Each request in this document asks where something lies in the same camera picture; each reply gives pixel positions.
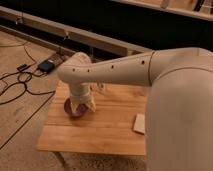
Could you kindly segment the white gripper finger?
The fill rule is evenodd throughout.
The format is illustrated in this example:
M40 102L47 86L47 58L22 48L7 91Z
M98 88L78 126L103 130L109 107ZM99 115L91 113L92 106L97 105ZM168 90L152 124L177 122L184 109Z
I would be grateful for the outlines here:
M92 112L96 111L96 105L95 105L95 102L93 100L88 101L86 103L86 106L89 108L90 111L92 111Z
M71 110L71 113L72 113L72 115L73 116L77 116L78 114L78 112L77 112L77 107L78 107L78 104L77 104L77 102L72 102L71 100L70 100L70 110Z

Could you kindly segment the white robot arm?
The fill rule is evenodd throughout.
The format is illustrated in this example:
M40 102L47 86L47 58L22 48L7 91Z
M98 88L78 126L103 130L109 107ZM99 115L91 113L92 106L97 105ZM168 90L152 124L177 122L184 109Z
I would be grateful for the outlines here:
M213 52L176 48L97 63L78 52L58 76L82 105L92 99L94 82L149 86L147 171L213 171Z

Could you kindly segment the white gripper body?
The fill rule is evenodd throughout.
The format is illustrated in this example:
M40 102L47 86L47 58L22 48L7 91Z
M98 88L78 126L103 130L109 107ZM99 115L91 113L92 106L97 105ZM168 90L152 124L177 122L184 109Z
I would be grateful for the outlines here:
M72 104L93 104L93 95L88 83L70 84L70 101Z

